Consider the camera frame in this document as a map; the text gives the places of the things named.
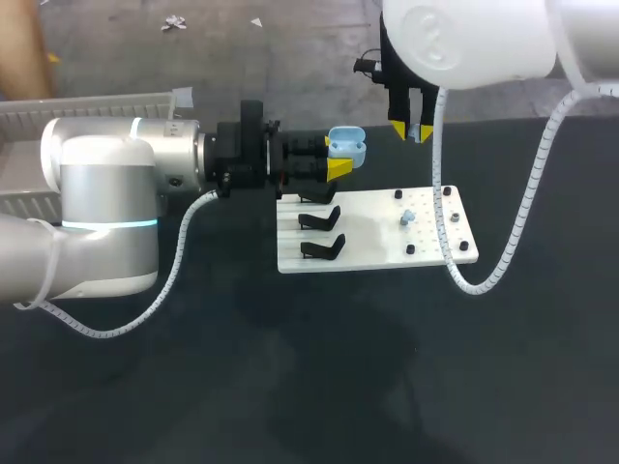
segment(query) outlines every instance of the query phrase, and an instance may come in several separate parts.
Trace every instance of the white tray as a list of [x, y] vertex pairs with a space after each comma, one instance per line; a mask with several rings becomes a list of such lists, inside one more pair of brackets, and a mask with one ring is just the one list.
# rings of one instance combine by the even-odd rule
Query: white tray
[[[283, 274], [330, 273], [376, 269], [440, 266], [445, 261], [438, 244], [434, 220], [432, 188], [403, 188], [395, 199], [395, 189], [338, 192], [330, 205], [304, 202], [298, 195], [285, 195], [278, 201], [278, 267]], [[331, 232], [301, 230], [299, 214], [328, 218], [339, 205], [341, 216]], [[457, 188], [443, 196], [447, 235], [456, 263], [475, 263], [479, 251], [466, 218]], [[408, 226], [400, 225], [405, 210], [416, 218]], [[459, 222], [451, 222], [453, 213]], [[335, 261], [304, 259], [301, 242], [330, 247], [339, 234], [346, 245]], [[460, 251], [462, 241], [469, 249]], [[408, 245], [415, 253], [406, 253]]]

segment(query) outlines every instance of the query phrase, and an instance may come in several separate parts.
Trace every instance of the white cable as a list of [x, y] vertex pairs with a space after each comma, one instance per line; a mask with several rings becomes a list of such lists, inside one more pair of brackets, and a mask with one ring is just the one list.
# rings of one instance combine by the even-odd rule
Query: white cable
[[75, 319], [73, 319], [73, 317], [71, 317], [65, 311], [63, 311], [59, 307], [56, 307], [52, 303], [43, 302], [42, 304], [40, 304], [40, 308], [56, 316], [58, 319], [60, 319], [62, 322], [67, 324], [75, 331], [78, 331], [81, 334], [90, 336], [92, 338], [113, 338], [115, 336], [126, 334], [127, 332], [132, 331], [137, 326], [146, 321], [146, 319], [148, 319], [151, 315], [153, 315], [153, 313], [157, 311], [159, 306], [161, 306], [163, 300], [165, 300], [165, 297], [172, 288], [172, 285], [174, 285], [174, 280], [176, 280], [176, 276], [178, 275], [178, 272], [181, 268], [181, 262], [183, 261], [183, 252], [185, 251], [185, 240], [187, 239], [187, 231], [189, 229], [190, 221], [192, 220], [193, 215], [202, 206], [216, 200], [217, 198], [217, 194], [214, 190], [212, 190], [200, 196], [192, 203], [191, 206], [189, 206], [187, 212], [183, 216], [183, 220], [181, 221], [181, 229], [178, 234], [178, 243], [176, 246], [176, 254], [174, 255], [174, 263], [172, 263], [172, 270], [170, 271], [170, 275], [168, 276], [162, 291], [153, 301], [153, 303], [148, 306], [148, 309], [146, 309], [146, 311], [144, 311], [142, 315], [139, 316], [137, 319], [132, 320], [129, 324], [126, 324], [123, 327], [111, 331], [96, 331], [76, 321]]
[[31, 222], [38, 222], [51, 234], [51, 251], [49, 252], [49, 258], [47, 259], [47, 266], [45, 267], [45, 276], [43, 279], [43, 283], [41, 284], [41, 288], [39, 289], [39, 293], [37, 294], [35, 299], [28, 306], [24, 306], [21, 303], [14, 304], [17, 309], [21, 310], [34, 309], [36, 307], [39, 307], [45, 301], [45, 298], [47, 298], [47, 294], [49, 293], [51, 284], [56, 277], [56, 268], [58, 267], [58, 259], [60, 258], [60, 241], [63, 238], [63, 235], [59, 231], [57, 231], [56, 228], [49, 222], [33, 217], [27, 220]]
[[443, 146], [443, 119], [445, 115], [445, 106], [447, 104], [447, 97], [449, 92], [446, 89], [440, 89], [438, 99], [436, 101], [436, 111], [434, 114], [434, 141], [432, 152], [432, 187], [434, 197], [434, 216], [436, 218], [436, 227], [438, 229], [438, 240], [441, 245], [443, 257], [447, 264], [447, 269], [450, 275], [454, 279], [457, 286], [465, 293], [469, 295], [483, 295], [490, 291], [506, 273], [512, 258], [516, 253], [518, 242], [524, 230], [524, 225], [529, 217], [531, 205], [535, 198], [535, 194], [538, 189], [538, 185], [542, 180], [544, 174], [545, 163], [550, 155], [550, 149], [554, 142], [561, 124], [565, 120], [568, 113], [574, 108], [574, 106], [583, 101], [603, 96], [619, 97], [619, 84], [588, 84], [586, 96], [582, 96], [577, 90], [573, 90], [568, 96], [561, 100], [558, 106], [552, 112], [550, 119], [548, 120], [538, 153], [533, 163], [531, 170], [531, 176], [524, 192], [520, 208], [518, 210], [514, 227], [512, 228], [512, 234], [505, 246], [503, 255], [499, 263], [492, 271], [491, 275], [482, 283], [473, 285], [464, 279], [462, 274], [457, 268], [452, 256], [451, 248], [449, 245], [449, 238], [445, 230], [445, 218], [443, 216], [443, 192], [441, 187], [441, 160], [442, 160], [442, 146]]

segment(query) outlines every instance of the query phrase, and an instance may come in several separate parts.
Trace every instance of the cable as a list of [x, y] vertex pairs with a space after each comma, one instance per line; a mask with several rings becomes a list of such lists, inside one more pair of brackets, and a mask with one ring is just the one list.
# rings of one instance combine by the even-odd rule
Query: cable
[[563, 100], [561, 100], [561, 102], [557, 105], [557, 107], [550, 115], [550, 119], [548, 120], [545, 126], [544, 133], [542, 135], [542, 140], [540, 141], [537, 155], [535, 156], [535, 161], [533, 163], [533, 168], [531, 169], [529, 182], [527, 184], [526, 191], [524, 192], [522, 202], [520, 203], [520, 208], [516, 216], [514, 227], [512, 228], [510, 239], [505, 246], [505, 250], [503, 251], [503, 255], [501, 256], [499, 263], [494, 268], [494, 271], [492, 271], [492, 274], [484, 282], [478, 285], [473, 285], [467, 282], [458, 270], [457, 265], [454, 262], [454, 257], [452, 256], [452, 252], [449, 246], [449, 238], [447, 237], [447, 232], [445, 230], [445, 218], [443, 216], [443, 192], [441, 185], [441, 162], [443, 148], [443, 119], [445, 115], [445, 106], [447, 104], [449, 91], [447, 91], [446, 89], [440, 89], [438, 93], [438, 99], [436, 101], [436, 111], [434, 114], [434, 141], [432, 150], [432, 188], [434, 197], [434, 216], [436, 219], [436, 227], [438, 229], [438, 240], [441, 245], [443, 257], [445, 258], [445, 262], [447, 264], [447, 269], [456, 285], [463, 292], [469, 295], [483, 295], [484, 293], [494, 288], [494, 286], [507, 272], [507, 269], [512, 262], [512, 258], [516, 253], [520, 237], [522, 236], [522, 232], [526, 224], [526, 220], [529, 217], [529, 212], [531, 210], [533, 200], [535, 199], [538, 185], [540, 184], [542, 176], [544, 175], [545, 164], [548, 156], [550, 155], [550, 150], [552, 148], [554, 138], [559, 131], [559, 128], [561, 128], [561, 125], [563, 124], [563, 121], [565, 120], [568, 113], [574, 108], [577, 103], [583, 100], [590, 100], [603, 96], [619, 97], [619, 84], [616, 83], [588, 84], [588, 88], [589, 90], [591, 90], [591, 92], [587, 92], [588, 95], [586, 96], [582, 96], [578, 91], [573, 90]]
[[[380, 48], [370, 48], [366, 51], [363, 52], [363, 54], [361, 55], [361, 58], [359, 58], [360, 60], [363, 60], [364, 58], [366, 58], [366, 56], [368, 55], [368, 53], [372, 53], [373, 51], [380, 51]], [[362, 72], [362, 74], [367, 77], [368, 79], [371, 79], [371, 75], [368, 74], [367, 72]]]
[[65, 311], [52, 303], [43, 302], [39, 307], [60, 319], [73, 330], [78, 331], [86, 336], [90, 336], [91, 338], [113, 338], [115, 336], [126, 334], [132, 331], [144, 321], [146, 321], [150, 316], [152, 316], [155, 311], [157, 311], [157, 309], [159, 309], [159, 307], [162, 305], [165, 297], [170, 292], [172, 285], [174, 285], [176, 276], [178, 275], [178, 272], [181, 268], [181, 263], [183, 261], [183, 252], [185, 251], [185, 240], [187, 239], [187, 231], [189, 229], [190, 221], [192, 220], [193, 215], [202, 206], [216, 200], [217, 198], [218, 196], [216, 192], [212, 190], [200, 196], [192, 203], [191, 206], [189, 206], [189, 208], [185, 212], [185, 215], [183, 216], [183, 220], [181, 221], [181, 228], [178, 234], [178, 243], [176, 246], [176, 254], [174, 255], [174, 262], [172, 263], [172, 270], [170, 271], [170, 274], [165, 281], [165, 285], [163, 286], [162, 291], [151, 303], [151, 305], [148, 306], [148, 309], [146, 309], [146, 311], [144, 311], [142, 315], [139, 316], [137, 319], [132, 320], [129, 324], [126, 324], [123, 327], [111, 331], [96, 331], [76, 321], [75, 319], [73, 319], [72, 316], [70, 316]]

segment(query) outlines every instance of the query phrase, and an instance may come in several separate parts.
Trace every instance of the light blue plastic part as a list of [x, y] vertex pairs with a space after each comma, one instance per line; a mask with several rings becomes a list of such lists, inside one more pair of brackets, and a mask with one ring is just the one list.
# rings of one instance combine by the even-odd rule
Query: light blue plastic part
[[368, 147], [364, 143], [366, 132], [352, 126], [339, 126], [329, 130], [329, 158], [353, 160], [353, 167], [361, 167], [366, 160]]

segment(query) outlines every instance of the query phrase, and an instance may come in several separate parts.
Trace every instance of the white robotic arm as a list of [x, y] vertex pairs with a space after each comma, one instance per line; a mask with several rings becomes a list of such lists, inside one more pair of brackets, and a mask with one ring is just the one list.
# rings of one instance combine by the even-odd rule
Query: white robotic arm
[[471, 89], [549, 76], [576, 90], [619, 76], [616, 0], [385, 0], [402, 62], [427, 82]]

